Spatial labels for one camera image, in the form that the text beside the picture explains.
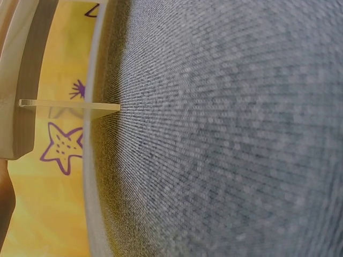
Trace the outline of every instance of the cartoon illustration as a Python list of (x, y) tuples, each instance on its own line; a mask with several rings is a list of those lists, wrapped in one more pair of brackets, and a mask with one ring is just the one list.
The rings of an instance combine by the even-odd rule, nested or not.
[(84, 99), (85, 98), (85, 90), (86, 87), (82, 84), (81, 80), (77, 80), (77, 84), (74, 83), (74, 87), (72, 88), (75, 92), (73, 93), (69, 93), (70, 95), (72, 95), (72, 97), (70, 97), (70, 99), (75, 98), (76, 96), (80, 95), (80, 98)]
[(93, 8), (91, 8), (88, 12), (85, 13), (85, 16), (90, 18), (96, 18), (98, 15), (95, 14), (96, 10), (98, 9), (100, 4), (96, 4)]
[(56, 161), (63, 174), (70, 175), (71, 158), (82, 158), (83, 128), (75, 128), (66, 134), (56, 124), (49, 122), (48, 130), (50, 145), (40, 160), (42, 162)]
[[(71, 95), (70, 100), (74, 99), (76, 96), (80, 96), (81, 99), (85, 98), (85, 90), (86, 87), (81, 82), (81, 80), (77, 80), (77, 83), (73, 84), (72, 89), (75, 92), (69, 93)], [(77, 110), (71, 109), (71, 108), (56, 108), (56, 107), (50, 107), (49, 109), (49, 119), (57, 119), (62, 114), (64, 114), (65, 111), (70, 111), (75, 117), (82, 119), (83, 114), (79, 113)]]

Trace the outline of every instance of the purple outline drawing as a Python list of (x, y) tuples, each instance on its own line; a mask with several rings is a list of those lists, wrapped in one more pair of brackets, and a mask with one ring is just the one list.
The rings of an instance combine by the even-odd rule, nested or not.
[[(82, 158), (81, 155), (78, 155), (78, 154), (69, 154), (68, 155), (68, 160), (66, 160), (66, 158), (64, 158), (64, 160), (66, 160), (68, 163), (67, 163), (67, 167), (65, 168), (65, 166), (63, 166), (62, 164), (62, 160), (61, 158), (50, 158), (50, 159), (46, 159), (46, 155), (49, 153), (50, 150), (54, 150), (56, 151), (57, 153), (59, 153), (59, 144), (58, 143), (55, 143), (52, 136), (51, 136), (51, 128), (54, 128), (57, 130), (58, 134), (56, 135), (57, 139), (58, 140), (61, 140), (61, 138), (65, 138), (66, 141), (71, 141), (72, 142), (72, 136), (73, 134), (75, 134), (76, 132), (78, 131), (82, 131), (82, 127), (78, 127), (78, 128), (75, 128), (73, 130), (71, 130), (70, 132), (68, 132), (67, 134), (65, 134), (56, 124), (52, 123), (52, 122), (49, 122), (48, 123), (48, 130), (49, 130), (49, 137), (50, 137), (50, 144), (48, 146), (48, 148), (45, 150), (45, 152), (42, 154), (42, 156), (40, 157), (40, 160), (42, 162), (51, 162), (51, 161), (56, 161), (60, 170), (63, 172), (63, 174), (65, 175), (70, 175), (70, 172), (71, 172), (71, 167), (70, 167), (70, 159), (71, 157), (78, 157), (78, 158)], [(77, 140), (75, 140), (75, 142), (77, 143), (77, 145), (82, 149), (83, 148), (83, 145), (81, 143), (81, 140), (82, 140), (82, 137), (83, 137), (83, 133), (77, 138)], [(71, 151), (76, 151), (77, 148), (76, 147), (70, 147), (69, 145), (67, 146)]]
[(91, 15), (91, 13), (99, 7), (100, 4), (96, 4), (93, 8), (91, 8), (88, 12), (85, 13), (85, 16), (90, 17), (90, 18), (96, 18), (97, 15)]
[(77, 113), (75, 110), (73, 110), (72, 108), (57, 108), (59, 111), (58, 113), (54, 114), (53, 111), (56, 109), (56, 107), (50, 107), (49, 109), (49, 119), (57, 119), (59, 118), (63, 113), (64, 111), (68, 110), (71, 112), (71, 114), (73, 114), (75, 117), (77, 118), (80, 118), (82, 119), (83, 118), (83, 115), (82, 114), (79, 114)]
[(76, 96), (80, 95), (80, 98), (84, 99), (85, 98), (85, 90), (86, 87), (84, 86), (84, 84), (82, 84), (81, 80), (77, 80), (77, 84), (74, 83), (73, 84), (73, 88), (74, 91), (73, 93), (69, 93), (70, 95), (72, 95), (70, 97), (70, 100), (72, 100), (73, 98), (75, 98)]

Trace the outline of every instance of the purple hand drawing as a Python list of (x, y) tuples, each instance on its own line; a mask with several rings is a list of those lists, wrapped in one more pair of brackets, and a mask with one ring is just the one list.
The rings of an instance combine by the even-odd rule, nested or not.
[(48, 130), (50, 144), (40, 160), (42, 162), (56, 161), (60, 170), (65, 175), (70, 175), (72, 157), (82, 158), (82, 127), (64, 133), (56, 124), (49, 122)]
[(96, 4), (93, 8), (91, 8), (88, 12), (85, 13), (85, 16), (90, 18), (96, 18), (97, 15), (93, 15), (92, 12), (94, 12), (94, 10), (99, 7), (99, 5), (100, 4)]
[(75, 98), (76, 96), (80, 95), (80, 98), (85, 98), (85, 90), (86, 87), (82, 84), (81, 80), (77, 80), (77, 83), (73, 84), (72, 89), (75, 91), (73, 93), (69, 93), (71, 95), (70, 99)]

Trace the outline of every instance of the gray mesh fabric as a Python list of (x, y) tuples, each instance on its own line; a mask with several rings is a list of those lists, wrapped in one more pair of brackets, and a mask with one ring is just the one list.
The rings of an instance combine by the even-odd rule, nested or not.
[(342, 2), (109, 8), (122, 111), (92, 131), (114, 253), (341, 256)]

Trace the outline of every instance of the yellow paper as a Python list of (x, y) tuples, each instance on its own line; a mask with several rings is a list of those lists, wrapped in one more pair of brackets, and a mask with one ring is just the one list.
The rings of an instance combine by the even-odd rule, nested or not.
[[(83, 101), (97, 5), (60, 2), (42, 65), (38, 99)], [(2, 255), (89, 256), (82, 184), (82, 115), (47, 110), (33, 152), (9, 163), (17, 205)]]

